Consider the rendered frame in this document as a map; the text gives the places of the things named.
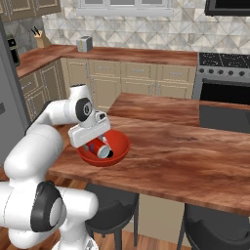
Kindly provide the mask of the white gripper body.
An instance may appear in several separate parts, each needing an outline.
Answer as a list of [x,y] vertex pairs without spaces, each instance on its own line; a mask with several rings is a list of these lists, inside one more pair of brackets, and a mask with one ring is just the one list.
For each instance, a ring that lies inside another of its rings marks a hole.
[[89,128],[83,128],[77,124],[68,130],[68,135],[71,145],[75,148],[79,148],[107,132],[109,129],[109,120],[105,119],[104,121],[100,121],[96,125]]

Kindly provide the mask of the white window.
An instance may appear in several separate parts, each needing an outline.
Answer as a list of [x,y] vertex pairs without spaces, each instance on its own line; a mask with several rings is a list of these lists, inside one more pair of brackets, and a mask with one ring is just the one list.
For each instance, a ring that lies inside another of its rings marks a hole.
[[77,16],[165,17],[174,14],[172,0],[78,0]]

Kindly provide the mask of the grey fridge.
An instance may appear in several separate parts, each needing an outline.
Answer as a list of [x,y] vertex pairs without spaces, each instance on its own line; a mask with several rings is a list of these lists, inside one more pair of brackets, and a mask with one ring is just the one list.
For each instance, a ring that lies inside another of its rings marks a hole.
[[0,18],[0,166],[30,123],[21,84]]

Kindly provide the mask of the black stool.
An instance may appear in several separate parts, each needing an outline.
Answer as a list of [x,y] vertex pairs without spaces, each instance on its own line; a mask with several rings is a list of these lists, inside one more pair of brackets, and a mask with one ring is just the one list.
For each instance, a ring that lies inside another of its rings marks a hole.
[[94,236],[97,232],[105,237],[113,233],[115,250],[122,250],[122,230],[134,219],[134,245],[137,245],[140,195],[94,184],[86,185],[86,190],[94,193],[99,200],[97,214],[86,222],[89,234]]
[[250,221],[246,216],[185,204],[177,250],[184,235],[191,250],[250,250]]

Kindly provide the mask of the silver toaster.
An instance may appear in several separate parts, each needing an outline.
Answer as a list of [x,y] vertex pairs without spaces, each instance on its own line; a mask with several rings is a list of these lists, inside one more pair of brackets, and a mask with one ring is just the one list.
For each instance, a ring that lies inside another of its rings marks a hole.
[[88,53],[93,49],[93,40],[91,36],[82,36],[76,40],[79,52]]

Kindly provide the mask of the black microwave oven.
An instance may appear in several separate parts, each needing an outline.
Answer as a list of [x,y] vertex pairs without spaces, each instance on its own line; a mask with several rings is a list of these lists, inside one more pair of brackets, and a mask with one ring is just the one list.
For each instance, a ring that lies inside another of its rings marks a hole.
[[250,17],[250,0],[206,0],[206,16]]

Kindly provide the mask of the red soda can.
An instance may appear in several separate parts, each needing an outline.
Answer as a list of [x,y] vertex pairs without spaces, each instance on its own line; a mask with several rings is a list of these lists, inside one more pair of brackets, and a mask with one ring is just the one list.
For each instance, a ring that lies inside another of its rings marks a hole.
[[98,158],[110,158],[113,155],[113,151],[108,143],[104,143],[100,139],[91,140],[87,143],[88,149],[95,154]]

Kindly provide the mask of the beige base cupboards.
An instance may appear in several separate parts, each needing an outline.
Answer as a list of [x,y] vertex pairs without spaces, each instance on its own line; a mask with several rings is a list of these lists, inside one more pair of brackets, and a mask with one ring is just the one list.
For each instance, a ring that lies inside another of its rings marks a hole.
[[111,108],[122,93],[189,99],[194,66],[138,62],[60,59],[20,79],[29,117],[34,119],[47,101],[62,100],[75,84],[86,84],[94,106]]

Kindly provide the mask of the wooden knife block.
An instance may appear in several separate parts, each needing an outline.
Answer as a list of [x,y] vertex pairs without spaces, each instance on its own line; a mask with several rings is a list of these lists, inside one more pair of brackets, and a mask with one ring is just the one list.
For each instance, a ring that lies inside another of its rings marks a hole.
[[47,48],[51,45],[50,40],[42,30],[33,27],[31,31],[34,33],[34,38],[36,39],[38,48]]

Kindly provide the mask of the red bowl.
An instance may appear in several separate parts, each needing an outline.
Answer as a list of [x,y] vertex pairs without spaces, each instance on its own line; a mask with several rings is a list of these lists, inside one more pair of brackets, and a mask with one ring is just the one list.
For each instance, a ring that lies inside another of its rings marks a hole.
[[126,156],[130,149],[131,143],[129,141],[129,138],[125,134],[111,129],[105,132],[104,136],[107,139],[110,149],[113,151],[113,155],[111,157],[101,159],[98,158],[89,149],[82,146],[76,151],[85,162],[89,163],[90,165],[105,167],[120,162]]

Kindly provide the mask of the grey stove with oven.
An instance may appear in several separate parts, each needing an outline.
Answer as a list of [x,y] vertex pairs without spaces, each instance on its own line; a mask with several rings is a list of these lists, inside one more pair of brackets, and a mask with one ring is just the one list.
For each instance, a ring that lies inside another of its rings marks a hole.
[[191,98],[250,105],[250,55],[199,53]]

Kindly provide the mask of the beige wall cupboards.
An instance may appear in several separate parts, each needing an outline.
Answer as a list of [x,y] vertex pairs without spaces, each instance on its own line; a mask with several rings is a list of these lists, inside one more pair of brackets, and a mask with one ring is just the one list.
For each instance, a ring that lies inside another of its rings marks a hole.
[[60,0],[0,0],[2,22],[40,17],[60,11]]

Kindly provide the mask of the black coffee machine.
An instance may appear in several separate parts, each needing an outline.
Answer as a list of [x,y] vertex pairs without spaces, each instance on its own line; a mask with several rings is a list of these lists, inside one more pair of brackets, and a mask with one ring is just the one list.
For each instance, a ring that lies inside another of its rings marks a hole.
[[16,43],[16,40],[10,32],[6,33],[6,37],[7,37],[7,41],[8,41],[10,50],[11,50],[14,64],[15,64],[15,66],[19,66],[21,62],[20,62],[20,57],[19,57],[19,53],[18,53],[18,45]]

